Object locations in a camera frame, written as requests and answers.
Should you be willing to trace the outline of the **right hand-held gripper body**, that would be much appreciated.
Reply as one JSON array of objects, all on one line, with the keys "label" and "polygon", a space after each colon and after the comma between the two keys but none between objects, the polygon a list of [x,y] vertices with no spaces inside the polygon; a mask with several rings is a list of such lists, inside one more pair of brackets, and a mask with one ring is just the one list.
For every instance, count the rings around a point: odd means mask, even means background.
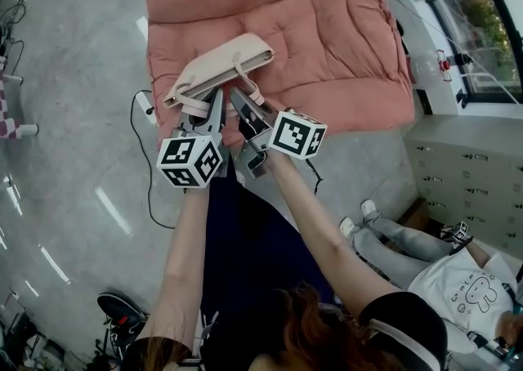
[{"label": "right hand-held gripper body", "polygon": [[327,129],[326,124],[293,111],[264,114],[245,110],[239,121],[244,136],[239,161],[253,177],[260,177],[265,173],[268,150],[308,160],[317,155]]}]

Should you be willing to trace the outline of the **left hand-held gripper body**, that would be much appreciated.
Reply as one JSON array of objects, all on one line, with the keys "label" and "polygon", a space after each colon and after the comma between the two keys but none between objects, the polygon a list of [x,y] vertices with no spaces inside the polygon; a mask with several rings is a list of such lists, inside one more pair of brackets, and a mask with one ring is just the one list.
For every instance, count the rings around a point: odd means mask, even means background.
[{"label": "left hand-held gripper body", "polygon": [[156,168],[175,188],[205,188],[221,171],[223,153],[221,130],[178,126],[163,140]]}]

